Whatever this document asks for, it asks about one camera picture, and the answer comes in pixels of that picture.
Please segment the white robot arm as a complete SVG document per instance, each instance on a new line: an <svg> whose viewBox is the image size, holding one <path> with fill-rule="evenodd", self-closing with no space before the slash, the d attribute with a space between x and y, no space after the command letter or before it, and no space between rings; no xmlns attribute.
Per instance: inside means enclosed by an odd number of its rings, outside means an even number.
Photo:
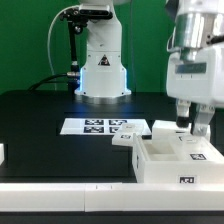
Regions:
<svg viewBox="0 0 224 224"><path fill-rule="evenodd" d="M79 0L88 38L78 95L100 102L131 93L114 10L128 1ZM224 108L224 0L166 0L165 9L175 22L167 42L167 95L176 100L176 124L203 136L215 110Z"/></svg>

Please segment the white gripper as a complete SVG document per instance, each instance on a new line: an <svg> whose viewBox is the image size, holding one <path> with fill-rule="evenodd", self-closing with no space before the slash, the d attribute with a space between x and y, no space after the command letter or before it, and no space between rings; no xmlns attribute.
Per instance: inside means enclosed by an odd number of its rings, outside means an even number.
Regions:
<svg viewBox="0 0 224 224"><path fill-rule="evenodd" d="M189 63L180 60L178 53L171 54L166 90L168 96L177 99L176 125L179 128L189 126L191 102L198 103L191 134L205 136L215 114L214 107L224 108L224 45L200 50Z"/></svg>

